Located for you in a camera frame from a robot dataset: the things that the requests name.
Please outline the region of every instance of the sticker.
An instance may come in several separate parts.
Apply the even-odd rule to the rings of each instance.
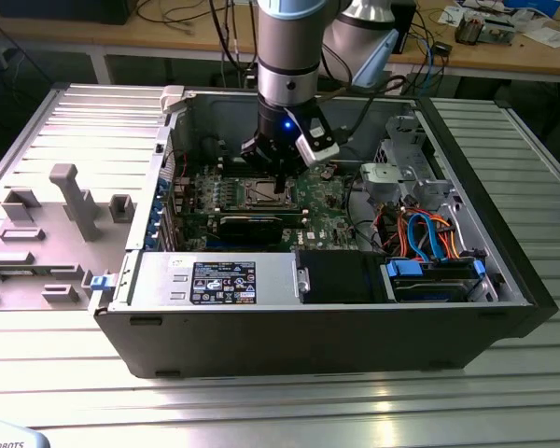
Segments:
[[[169,269],[190,268],[197,258],[187,255],[172,255],[168,258]]]
[[[192,303],[203,305],[257,303],[254,262],[192,261],[192,263],[193,283],[190,292]]]

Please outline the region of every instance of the floor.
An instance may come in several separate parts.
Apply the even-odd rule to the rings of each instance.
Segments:
[[[93,83],[95,77],[87,56],[74,53],[32,52],[32,57],[54,81]],[[9,68],[0,72],[0,158],[17,137],[49,89],[28,60],[13,51]],[[127,56],[109,57],[117,84],[221,87],[220,64],[211,61],[172,61],[172,70],[165,69],[162,59]],[[236,76],[227,75],[229,87],[236,87]],[[446,96],[456,91],[458,78],[445,77],[440,91],[429,89],[424,94]],[[459,84],[457,95],[462,98],[494,96],[508,101],[534,133],[540,134],[557,103],[558,87],[554,84],[513,81],[493,82],[467,78]],[[560,123],[547,139],[546,146],[560,161]]]

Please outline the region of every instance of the slotted aluminum surface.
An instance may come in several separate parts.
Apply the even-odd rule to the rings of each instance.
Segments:
[[[433,103],[541,280],[560,301],[560,165],[508,109],[492,102]]]
[[[56,448],[560,448],[560,312],[463,371],[187,381],[131,376],[84,312],[0,313],[0,418]]]
[[[80,84],[51,91],[0,165],[0,202],[17,188],[32,189],[41,203],[63,203],[49,172],[54,163],[74,163],[79,187],[97,203],[113,194],[137,203],[164,123],[161,92]],[[5,218],[0,205],[0,226]]]

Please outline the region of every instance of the motherboard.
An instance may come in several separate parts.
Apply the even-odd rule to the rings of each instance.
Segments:
[[[179,250],[357,250],[344,211],[350,175],[319,166],[285,190],[243,163],[203,166],[176,180],[175,223]]]

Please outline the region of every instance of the wooden workbench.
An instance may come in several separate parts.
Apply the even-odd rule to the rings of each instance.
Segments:
[[[164,9],[190,4],[189,0],[162,0]],[[511,46],[481,44],[475,47],[456,44],[455,28],[436,23],[447,0],[419,0],[421,14],[436,39],[453,46],[446,74],[476,77],[503,77],[560,82],[560,49],[551,49],[524,35],[517,35]],[[194,16],[208,10],[207,2],[199,7],[177,11],[175,18]],[[153,0],[142,12],[161,19],[159,3]],[[237,7],[237,30],[241,52],[253,54],[248,7]],[[220,47],[209,15],[192,22],[192,34],[161,23],[152,23],[132,15],[125,25],[103,25],[77,21],[37,21],[2,19],[1,26],[21,45],[31,49],[84,52],[91,56],[99,82],[108,83],[105,63],[108,54],[188,59],[219,59]],[[0,45],[5,39],[0,35]],[[400,55],[392,55],[388,69],[410,73],[424,60],[416,42],[409,39]]]

